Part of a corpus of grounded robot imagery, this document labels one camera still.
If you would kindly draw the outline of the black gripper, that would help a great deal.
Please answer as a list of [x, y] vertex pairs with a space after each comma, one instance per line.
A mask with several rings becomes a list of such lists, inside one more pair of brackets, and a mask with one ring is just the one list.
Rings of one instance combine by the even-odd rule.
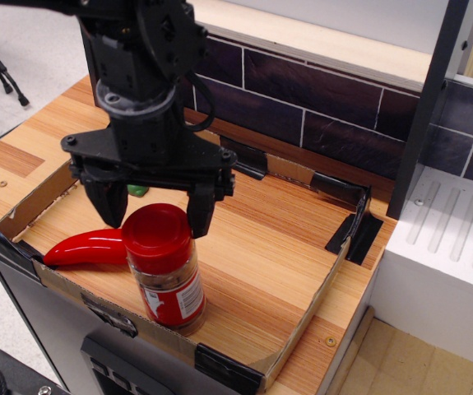
[[69, 135], [61, 146], [103, 222], [121, 226], [129, 184], [178, 189], [188, 192], [192, 237], [206, 236], [216, 201], [234, 193], [236, 155], [184, 124], [174, 87], [141, 101], [100, 81], [95, 95], [109, 126]]

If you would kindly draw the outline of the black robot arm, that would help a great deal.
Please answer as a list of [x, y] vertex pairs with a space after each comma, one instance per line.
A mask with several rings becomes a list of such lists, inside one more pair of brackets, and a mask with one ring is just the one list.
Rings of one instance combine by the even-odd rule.
[[200, 137], [208, 114], [187, 124], [179, 84], [213, 96], [194, 69], [206, 57], [207, 30], [185, 1], [33, 1], [75, 16], [85, 38], [96, 104], [107, 128], [62, 139], [69, 169], [102, 220], [123, 223], [131, 185], [187, 193], [194, 238], [208, 233], [215, 205], [234, 192], [234, 152]]

